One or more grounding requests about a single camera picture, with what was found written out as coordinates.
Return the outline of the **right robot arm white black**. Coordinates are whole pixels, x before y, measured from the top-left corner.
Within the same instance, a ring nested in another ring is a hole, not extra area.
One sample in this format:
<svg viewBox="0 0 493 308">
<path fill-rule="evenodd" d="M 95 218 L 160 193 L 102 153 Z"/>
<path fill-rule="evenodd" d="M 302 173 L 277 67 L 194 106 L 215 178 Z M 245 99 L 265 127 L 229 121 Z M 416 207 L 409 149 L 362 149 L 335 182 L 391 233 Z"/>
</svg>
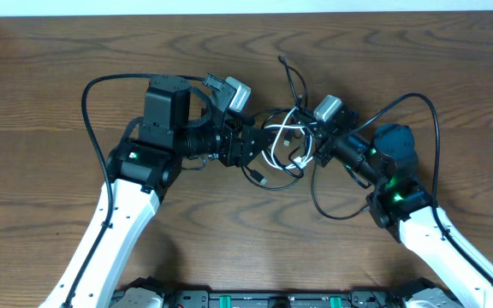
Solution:
<svg viewBox="0 0 493 308">
<path fill-rule="evenodd" d="M 371 140 L 360 136 L 355 112 L 316 109 L 308 131 L 320 166 L 336 159 L 373 187 L 366 197 L 374 222 L 418 255 L 465 307 L 493 307 L 493 264 L 448 219 L 435 189 L 417 175 L 411 129 L 384 124 Z"/>
</svg>

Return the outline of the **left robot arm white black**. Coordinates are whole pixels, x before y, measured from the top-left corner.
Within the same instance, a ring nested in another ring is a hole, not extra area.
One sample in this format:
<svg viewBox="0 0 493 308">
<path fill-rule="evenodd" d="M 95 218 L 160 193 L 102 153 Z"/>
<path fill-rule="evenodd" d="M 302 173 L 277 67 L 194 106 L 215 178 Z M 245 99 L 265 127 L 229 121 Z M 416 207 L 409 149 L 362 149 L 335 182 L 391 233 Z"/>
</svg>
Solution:
<svg viewBox="0 0 493 308">
<path fill-rule="evenodd" d="M 231 77 L 147 74 L 144 114 L 126 127 L 104 156 L 89 120 L 81 112 L 102 167 L 104 184 L 97 209 L 61 279 L 44 307 L 107 307 L 130 254 L 156 215 L 186 159 L 216 159 L 246 167 L 274 141 L 272 132 L 241 114 L 249 87 Z"/>
</svg>

